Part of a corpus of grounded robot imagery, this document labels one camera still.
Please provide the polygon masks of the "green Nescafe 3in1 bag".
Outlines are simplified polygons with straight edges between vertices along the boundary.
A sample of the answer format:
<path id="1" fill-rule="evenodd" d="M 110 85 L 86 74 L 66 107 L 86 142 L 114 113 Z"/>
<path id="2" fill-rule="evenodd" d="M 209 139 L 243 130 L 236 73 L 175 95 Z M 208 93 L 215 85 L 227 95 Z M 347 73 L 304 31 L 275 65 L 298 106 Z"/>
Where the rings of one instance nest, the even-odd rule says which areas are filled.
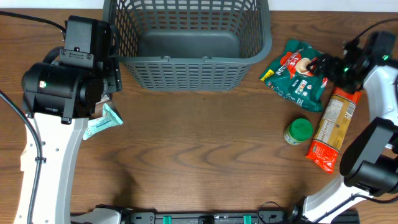
<path id="1" fill-rule="evenodd" d="M 308 64 L 322 55 L 309 43 L 290 39 L 282 54 L 270 63 L 259 79 L 279 96 L 299 107 L 311 112 L 322 112 L 320 98 L 328 79 L 314 75 L 307 69 Z"/>

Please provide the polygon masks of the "green lidded jar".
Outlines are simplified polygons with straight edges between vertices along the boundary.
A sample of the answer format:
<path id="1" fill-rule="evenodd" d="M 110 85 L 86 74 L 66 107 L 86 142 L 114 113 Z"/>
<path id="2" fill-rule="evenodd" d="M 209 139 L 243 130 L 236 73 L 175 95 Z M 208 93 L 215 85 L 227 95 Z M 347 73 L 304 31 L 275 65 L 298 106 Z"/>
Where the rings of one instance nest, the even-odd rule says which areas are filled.
<path id="1" fill-rule="evenodd" d="M 311 122 L 304 118 L 299 118 L 290 123 L 284 130 L 283 137 L 288 144 L 299 145 L 309 140 L 313 135 Z"/>

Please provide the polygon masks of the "grey plastic basket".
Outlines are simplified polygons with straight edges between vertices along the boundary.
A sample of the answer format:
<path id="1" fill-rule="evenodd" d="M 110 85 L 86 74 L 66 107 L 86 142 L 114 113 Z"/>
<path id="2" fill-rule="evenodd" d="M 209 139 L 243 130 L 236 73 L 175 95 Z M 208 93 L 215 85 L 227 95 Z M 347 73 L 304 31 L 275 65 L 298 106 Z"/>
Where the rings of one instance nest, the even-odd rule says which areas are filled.
<path id="1" fill-rule="evenodd" d="M 148 90 L 232 90 L 272 47 L 267 0 L 105 0 L 103 20 Z"/>

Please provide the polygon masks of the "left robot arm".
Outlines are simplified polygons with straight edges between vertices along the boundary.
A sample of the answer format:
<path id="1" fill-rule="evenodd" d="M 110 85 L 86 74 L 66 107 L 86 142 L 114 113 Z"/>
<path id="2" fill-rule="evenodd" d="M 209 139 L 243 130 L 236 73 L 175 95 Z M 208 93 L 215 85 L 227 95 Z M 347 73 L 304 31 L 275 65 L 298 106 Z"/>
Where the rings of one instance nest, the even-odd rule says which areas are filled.
<path id="1" fill-rule="evenodd" d="M 96 105 L 122 89 L 114 25 L 70 16 L 64 38 L 22 77 L 27 143 L 16 223 L 75 223 L 70 199 L 83 135 Z"/>

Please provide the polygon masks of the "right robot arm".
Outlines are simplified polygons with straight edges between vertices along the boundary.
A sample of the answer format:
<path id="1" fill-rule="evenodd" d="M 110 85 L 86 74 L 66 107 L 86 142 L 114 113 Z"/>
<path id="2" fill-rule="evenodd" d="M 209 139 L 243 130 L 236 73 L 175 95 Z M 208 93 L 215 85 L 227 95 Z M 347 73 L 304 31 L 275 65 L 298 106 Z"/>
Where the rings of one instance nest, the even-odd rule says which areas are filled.
<path id="1" fill-rule="evenodd" d="M 287 223 L 331 223 L 345 218 L 359 202 L 379 203 L 383 194 L 397 194 L 397 159 L 383 155 L 397 152 L 397 61 L 391 58 L 396 35 L 373 32 L 363 48 L 355 38 L 344 46 L 344 57 L 322 55 L 312 72 L 331 79 L 348 93 L 368 94 L 370 124 L 345 150 L 340 174 L 319 192 L 294 205 Z"/>

